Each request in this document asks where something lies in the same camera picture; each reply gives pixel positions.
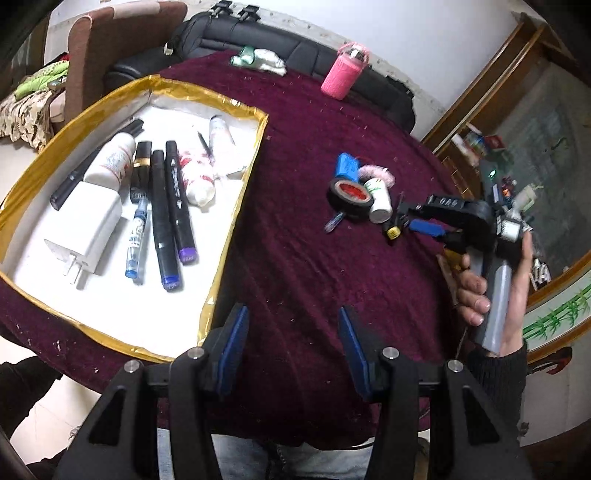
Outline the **person's right forearm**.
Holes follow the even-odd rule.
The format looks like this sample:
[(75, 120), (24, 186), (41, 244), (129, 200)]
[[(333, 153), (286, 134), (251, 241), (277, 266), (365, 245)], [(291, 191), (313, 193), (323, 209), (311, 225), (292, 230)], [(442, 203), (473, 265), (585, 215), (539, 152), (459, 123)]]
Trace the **person's right forearm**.
[(489, 357), (474, 349), (465, 357), (466, 365), (496, 411), (504, 420), (514, 439), (519, 435), (519, 422), (523, 392), (526, 385), (527, 343), (514, 353), (502, 357)]

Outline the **person's right hand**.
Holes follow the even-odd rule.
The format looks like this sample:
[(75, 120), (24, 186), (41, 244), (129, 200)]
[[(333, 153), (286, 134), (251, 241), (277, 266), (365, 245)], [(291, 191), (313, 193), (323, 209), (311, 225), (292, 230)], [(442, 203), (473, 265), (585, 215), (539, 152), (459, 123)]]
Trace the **person's right hand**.
[(469, 327), (486, 323), (495, 328), (496, 346), (483, 349), (491, 357), (509, 356), (523, 347), (523, 323), (526, 312), (530, 273), (533, 265), (533, 237), (531, 231), (523, 235), (519, 265), (512, 273), (499, 270), (491, 274), (493, 286), (471, 267), (471, 257), (465, 254), (458, 268), (444, 255), (437, 260), (460, 318)]

